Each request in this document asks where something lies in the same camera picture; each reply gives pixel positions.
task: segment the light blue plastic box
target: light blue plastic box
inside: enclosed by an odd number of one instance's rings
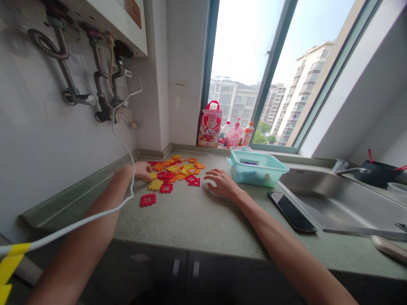
[[[259,152],[233,150],[227,157],[234,181],[273,188],[280,177],[290,169],[275,157]]]

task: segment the kitchen counter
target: kitchen counter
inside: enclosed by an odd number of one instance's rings
[[[243,213],[232,201],[209,191],[206,181],[203,180],[205,171],[213,168],[223,169],[231,175],[226,157],[214,155],[210,158],[205,153],[173,150],[167,159],[175,154],[197,158],[198,162],[206,166],[206,169],[201,170],[197,176],[201,178],[201,186],[188,186],[184,180],[177,181],[171,194],[156,192],[156,204],[141,208],[139,204],[141,196],[151,191],[148,190],[148,183],[135,182],[135,197],[122,208],[114,238],[152,246],[269,260],[265,248]],[[137,161],[151,160],[154,159],[137,158]],[[329,171],[321,166],[289,163],[287,165]],[[101,179],[99,175],[98,178],[93,178],[99,179],[98,183],[88,182],[88,189],[71,202],[64,204],[62,209],[59,206],[56,211],[55,206],[61,205],[61,200],[54,198],[24,213],[22,217],[33,227],[47,231],[59,230],[78,221],[84,215],[109,183],[110,177]],[[271,189],[246,184],[239,186],[294,234],[328,269],[407,280],[405,265],[376,250],[370,238],[323,232],[306,213],[304,215],[314,224],[318,232],[316,235],[297,234],[268,198],[267,192]],[[285,193],[279,185],[272,190]],[[405,242],[395,243],[407,248]]]

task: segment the cabinet handle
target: cabinet handle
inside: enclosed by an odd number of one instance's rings
[[[175,259],[173,266],[173,277],[178,278],[178,273],[179,273],[179,260]]]
[[[194,262],[194,270],[192,272],[192,278],[198,279],[199,277],[199,262]]]

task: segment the hand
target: hand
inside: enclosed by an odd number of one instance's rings
[[[144,179],[148,182],[153,181],[153,177],[151,177],[148,173],[151,172],[151,165],[147,162],[135,162],[134,165],[136,166],[136,171],[134,172],[134,178],[137,180]],[[125,167],[116,171],[116,175],[129,177],[131,180],[131,176],[133,175],[133,164],[128,164]]]
[[[210,183],[207,183],[207,185],[209,189],[217,195],[234,200],[239,193],[243,192],[243,190],[238,187],[233,179],[223,170],[213,169],[205,174],[207,174],[207,176],[203,178],[204,180],[209,179],[216,183],[216,187]]]

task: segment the pink bag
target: pink bag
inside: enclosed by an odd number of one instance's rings
[[[217,109],[210,109],[211,103],[217,104]],[[211,101],[202,111],[201,124],[199,125],[198,146],[217,148],[222,122],[222,110],[217,101]]]

